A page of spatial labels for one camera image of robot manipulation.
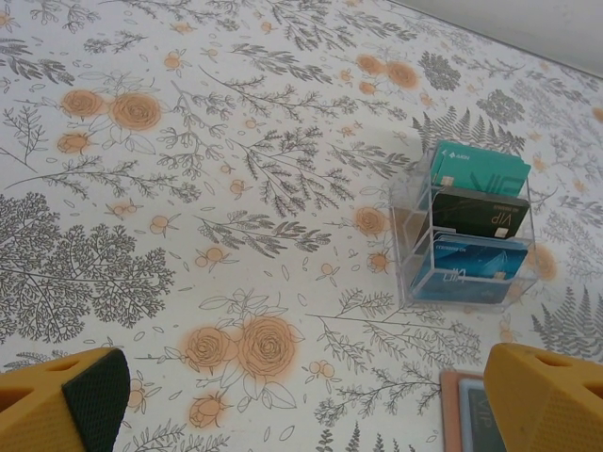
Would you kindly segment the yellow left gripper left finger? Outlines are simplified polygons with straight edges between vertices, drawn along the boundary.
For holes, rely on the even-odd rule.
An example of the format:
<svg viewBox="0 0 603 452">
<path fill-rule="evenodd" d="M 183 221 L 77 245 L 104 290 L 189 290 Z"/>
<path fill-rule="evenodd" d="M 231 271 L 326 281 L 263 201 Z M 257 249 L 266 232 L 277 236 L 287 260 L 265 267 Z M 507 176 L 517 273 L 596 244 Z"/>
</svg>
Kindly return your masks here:
<svg viewBox="0 0 603 452">
<path fill-rule="evenodd" d="M 0 374 L 0 452 L 113 452 L 129 394 L 114 347 Z"/>
</svg>

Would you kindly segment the clear acrylic card stand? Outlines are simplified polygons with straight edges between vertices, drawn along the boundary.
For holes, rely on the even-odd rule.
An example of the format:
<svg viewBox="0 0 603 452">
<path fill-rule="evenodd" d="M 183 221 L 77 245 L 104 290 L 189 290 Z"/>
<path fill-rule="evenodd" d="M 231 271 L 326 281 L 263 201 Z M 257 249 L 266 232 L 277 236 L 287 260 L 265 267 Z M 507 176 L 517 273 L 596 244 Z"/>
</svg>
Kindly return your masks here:
<svg viewBox="0 0 603 452">
<path fill-rule="evenodd" d="M 425 152 L 417 162 L 416 167 L 408 176 L 406 182 L 391 194 L 391 219 L 393 221 L 394 245 L 397 258 L 397 277 L 401 296 L 401 305 L 428 305 L 454 307 L 476 307 L 486 310 L 503 311 L 506 307 L 519 299 L 537 280 L 536 271 L 529 265 L 528 257 L 535 248 L 533 231 L 533 215 L 529 194 L 529 176 L 521 193 L 517 198 L 525 199 L 530 203 L 530 210 L 525 215 L 516 235 L 508 239 L 523 240 L 528 243 L 528 254 L 513 279 L 511 288 L 502 303 L 497 305 L 484 305 L 458 302 L 434 302 L 414 299 L 410 284 L 413 281 L 424 260 L 430 241 L 438 232 L 457 234 L 454 230 L 438 228 L 432 224 L 432 199 L 435 193 L 444 186 L 434 186 L 431 183 L 430 165 L 434 147 Z"/>
</svg>

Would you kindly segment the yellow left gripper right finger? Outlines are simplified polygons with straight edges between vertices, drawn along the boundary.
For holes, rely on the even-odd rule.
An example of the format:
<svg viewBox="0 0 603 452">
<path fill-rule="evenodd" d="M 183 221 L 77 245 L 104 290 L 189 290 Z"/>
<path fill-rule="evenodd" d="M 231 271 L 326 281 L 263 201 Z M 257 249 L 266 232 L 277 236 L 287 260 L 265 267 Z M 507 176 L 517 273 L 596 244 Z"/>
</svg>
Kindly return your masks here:
<svg viewBox="0 0 603 452">
<path fill-rule="evenodd" d="M 603 364 L 497 344 L 483 380 L 507 452 L 603 452 Z"/>
</svg>

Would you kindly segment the teal credit card stack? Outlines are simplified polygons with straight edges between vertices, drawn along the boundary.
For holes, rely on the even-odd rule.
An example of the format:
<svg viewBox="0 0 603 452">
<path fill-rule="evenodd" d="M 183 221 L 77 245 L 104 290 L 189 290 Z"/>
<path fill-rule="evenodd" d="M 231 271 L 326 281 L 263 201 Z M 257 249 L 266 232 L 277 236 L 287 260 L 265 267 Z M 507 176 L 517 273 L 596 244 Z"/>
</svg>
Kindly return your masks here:
<svg viewBox="0 0 603 452">
<path fill-rule="evenodd" d="M 516 197 L 530 170 L 521 157 L 442 140 L 435 147 L 430 177 L 434 186 Z"/>
</svg>

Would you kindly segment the floral patterned tablecloth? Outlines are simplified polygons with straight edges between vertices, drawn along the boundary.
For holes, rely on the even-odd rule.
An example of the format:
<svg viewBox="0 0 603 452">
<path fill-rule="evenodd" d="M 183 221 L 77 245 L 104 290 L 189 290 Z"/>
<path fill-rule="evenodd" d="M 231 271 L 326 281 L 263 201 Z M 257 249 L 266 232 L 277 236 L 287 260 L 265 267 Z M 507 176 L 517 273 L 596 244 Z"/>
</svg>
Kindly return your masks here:
<svg viewBox="0 0 603 452">
<path fill-rule="evenodd" d="M 530 289 L 399 303 L 441 139 L 530 167 Z M 603 363 L 603 79 L 387 0 L 0 0 L 0 373 L 118 347 L 118 452 L 441 452 L 439 375 Z"/>
</svg>

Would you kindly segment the black credit card stack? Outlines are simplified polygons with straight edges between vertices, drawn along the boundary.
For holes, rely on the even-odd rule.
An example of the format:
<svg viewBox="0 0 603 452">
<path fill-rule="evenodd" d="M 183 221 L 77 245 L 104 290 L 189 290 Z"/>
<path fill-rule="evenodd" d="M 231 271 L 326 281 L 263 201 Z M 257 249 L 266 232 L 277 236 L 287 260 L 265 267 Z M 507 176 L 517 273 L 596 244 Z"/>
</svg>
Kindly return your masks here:
<svg viewBox="0 0 603 452">
<path fill-rule="evenodd" d="M 529 210 L 525 199 L 445 186 L 433 196 L 432 224 L 457 234 L 508 239 Z"/>
</svg>

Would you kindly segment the dark grey credit card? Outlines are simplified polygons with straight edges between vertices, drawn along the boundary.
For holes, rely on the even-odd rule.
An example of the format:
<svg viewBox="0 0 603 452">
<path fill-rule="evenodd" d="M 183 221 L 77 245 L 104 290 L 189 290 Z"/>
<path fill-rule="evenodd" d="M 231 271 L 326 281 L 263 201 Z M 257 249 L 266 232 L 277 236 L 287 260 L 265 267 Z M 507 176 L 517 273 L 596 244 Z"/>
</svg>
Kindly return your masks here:
<svg viewBox="0 0 603 452">
<path fill-rule="evenodd" d="M 470 388 L 467 396 L 472 452 L 497 452 L 497 426 L 485 391 L 482 388 Z"/>
</svg>

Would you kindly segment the blue credit card stack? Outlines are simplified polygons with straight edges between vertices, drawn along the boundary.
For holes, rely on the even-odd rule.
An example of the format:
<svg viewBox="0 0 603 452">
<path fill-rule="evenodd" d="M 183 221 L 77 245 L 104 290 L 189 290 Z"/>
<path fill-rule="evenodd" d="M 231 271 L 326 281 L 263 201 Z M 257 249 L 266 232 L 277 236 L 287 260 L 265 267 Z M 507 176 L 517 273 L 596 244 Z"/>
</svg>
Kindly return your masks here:
<svg viewBox="0 0 603 452">
<path fill-rule="evenodd" d="M 438 232 L 410 284 L 414 299 L 497 305 L 528 254 L 523 240 Z"/>
</svg>

